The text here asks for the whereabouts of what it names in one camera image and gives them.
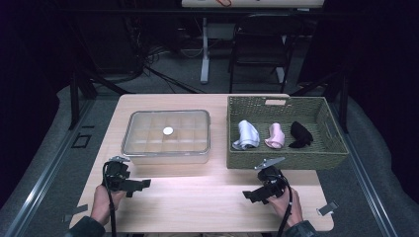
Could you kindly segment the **light desk top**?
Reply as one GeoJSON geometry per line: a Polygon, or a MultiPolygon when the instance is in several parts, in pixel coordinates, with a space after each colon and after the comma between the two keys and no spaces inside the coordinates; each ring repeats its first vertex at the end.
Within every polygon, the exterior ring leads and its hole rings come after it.
{"type": "Polygon", "coordinates": [[[231,0],[223,7],[215,0],[181,0],[186,8],[322,8],[326,0],[231,0]]]}

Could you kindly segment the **person's left hand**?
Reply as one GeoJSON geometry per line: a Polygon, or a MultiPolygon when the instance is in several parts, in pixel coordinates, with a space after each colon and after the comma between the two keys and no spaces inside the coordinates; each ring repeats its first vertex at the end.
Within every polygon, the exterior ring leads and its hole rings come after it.
{"type": "Polygon", "coordinates": [[[108,195],[107,189],[104,186],[99,185],[94,193],[94,201],[90,217],[105,226],[110,219],[110,199],[113,200],[115,209],[118,209],[120,202],[125,195],[126,193],[122,191],[111,192],[111,194],[108,195]]]}

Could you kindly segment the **black metal stand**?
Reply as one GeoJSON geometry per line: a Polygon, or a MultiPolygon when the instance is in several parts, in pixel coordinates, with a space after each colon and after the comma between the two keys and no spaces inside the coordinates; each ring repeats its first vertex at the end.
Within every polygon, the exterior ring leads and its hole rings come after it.
{"type": "Polygon", "coordinates": [[[98,92],[93,86],[97,82],[111,91],[121,95],[128,94],[128,91],[108,81],[98,73],[82,66],[76,66],[70,81],[70,102],[71,102],[71,123],[69,129],[73,129],[80,120],[79,93],[82,93],[87,100],[95,100],[98,92]]]}
{"type": "Polygon", "coordinates": [[[349,101],[349,78],[345,72],[333,72],[319,80],[310,82],[302,89],[293,92],[292,96],[303,96],[322,84],[326,84],[326,89],[323,92],[323,96],[327,101],[332,102],[336,99],[337,95],[340,95],[338,121],[342,130],[345,133],[348,133],[347,109],[349,101]]]}

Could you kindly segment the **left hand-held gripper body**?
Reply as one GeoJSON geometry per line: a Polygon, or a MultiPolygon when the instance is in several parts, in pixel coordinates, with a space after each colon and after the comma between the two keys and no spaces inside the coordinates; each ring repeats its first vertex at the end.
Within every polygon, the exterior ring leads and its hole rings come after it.
{"type": "Polygon", "coordinates": [[[128,158],[114,156],[103,167],[103,185],[108,191],[134,192],[134,183],[129,179],[130,171],[127,169],[128,158]]]}

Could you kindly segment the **pink sock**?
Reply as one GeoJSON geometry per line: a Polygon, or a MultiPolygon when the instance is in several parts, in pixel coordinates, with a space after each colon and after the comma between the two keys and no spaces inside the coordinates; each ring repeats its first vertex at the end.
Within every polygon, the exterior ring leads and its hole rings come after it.
{"type": "Polygon", "coordinates": [[[269,127],[270,136],[265,139],[265,144],[273,149],[281,149],[285,145],[285,134],[282,131],[281,125],[274,122],[269,127]]]}

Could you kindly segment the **black folding chair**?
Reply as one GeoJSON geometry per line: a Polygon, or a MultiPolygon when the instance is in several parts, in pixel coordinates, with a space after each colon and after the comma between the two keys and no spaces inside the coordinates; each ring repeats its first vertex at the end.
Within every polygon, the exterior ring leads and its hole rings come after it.
{"type": "Polygon", "coordinates": [[[283,80],[276,84],[283,93],[293,56],[293,46],[302,34],[302,18],[293,14],[251,14],[238,21],[233,30],[230,54],[229,92],[233,91],[236,66],[269,67],[284,70],[283,80]]]}

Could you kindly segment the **white sock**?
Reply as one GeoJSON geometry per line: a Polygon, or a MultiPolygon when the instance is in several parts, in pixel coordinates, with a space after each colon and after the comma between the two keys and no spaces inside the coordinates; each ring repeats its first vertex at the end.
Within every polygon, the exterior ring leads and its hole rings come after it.
{"type": "Polygon", "coordinates": [[[260,144],[260,136],[258,130],[252,123],[242,120],[238,124],[239,138],[232,143],[235,150],[247,150],[249,148],[258,147],[260,144]]]}

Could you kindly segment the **black sock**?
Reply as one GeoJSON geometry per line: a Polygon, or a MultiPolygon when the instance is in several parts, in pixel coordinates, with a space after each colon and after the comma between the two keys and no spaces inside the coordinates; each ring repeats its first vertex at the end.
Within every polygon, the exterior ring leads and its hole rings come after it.
{"type": "Polygon", "coordinates": [[[294,142],[290,144],[290,148],[302,148],[306,145],[310,145],[313,141],[312,134],[298,121],[294,121],[291,126],[291,135],[294,138],[294,142]]]}

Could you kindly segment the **grey floor tape strip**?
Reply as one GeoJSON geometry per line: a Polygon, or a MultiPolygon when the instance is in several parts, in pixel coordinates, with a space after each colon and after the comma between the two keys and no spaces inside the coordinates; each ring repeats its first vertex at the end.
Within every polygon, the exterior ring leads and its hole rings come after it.
{"type": "Polygon", "coordinates": [[[88,209],[88,205],[87,204],[83,204],[83,205],[77,206],[77,207],[73,208],[70,213],[64,214],[63,217],[62,217],[62,221],[63,222],[69,222],[75,214],[84,212],[87,209],[88,209]]]}

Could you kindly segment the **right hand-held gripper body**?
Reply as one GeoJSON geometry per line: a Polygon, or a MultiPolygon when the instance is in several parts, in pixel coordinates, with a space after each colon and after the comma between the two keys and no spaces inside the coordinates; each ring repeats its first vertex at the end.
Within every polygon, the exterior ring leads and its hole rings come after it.
{"type": "Polygon", "coordinates": [[[265,188],[262,198],[281,197],[288,185],[287,179],[276,165],[285,160],[285,157],[264,159],[255,167],[259,171],[257,178],[265,188]]]}

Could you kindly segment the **aluminium floor rail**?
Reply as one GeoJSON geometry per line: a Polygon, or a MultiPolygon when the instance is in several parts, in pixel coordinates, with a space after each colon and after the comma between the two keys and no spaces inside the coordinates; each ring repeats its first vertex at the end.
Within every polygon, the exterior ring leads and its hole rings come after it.
{"type": "Polygon", "coordinates": [[[70,222],[62,217],[77,206],[94,163],[100,124],[96,103],[82,104],[80,120],[67,126],[69,106],[57,118],[23,179],[0,209],[0,237],[62,237],[70,222]]]}
{"type": "Polygon", "coordinates": [[[358,185],[382,237],[399,237],[390,217],[390,201],[394,176],[391,155],[371,120],[354,101],[349,101],[344,139],[350,151],[349,162],[358,185]]]}

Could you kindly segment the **person's right hand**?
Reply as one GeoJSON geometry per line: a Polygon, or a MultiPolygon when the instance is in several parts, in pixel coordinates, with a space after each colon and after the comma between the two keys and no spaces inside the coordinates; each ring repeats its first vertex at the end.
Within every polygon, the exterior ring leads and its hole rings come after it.
{"type": "Polygon", "coordinates": [[[278,217],[286,222],[286,229],[303,221],[299,196],[293,188],[285,190],[281,197],[269,197],[268,202],[278,217]]]}

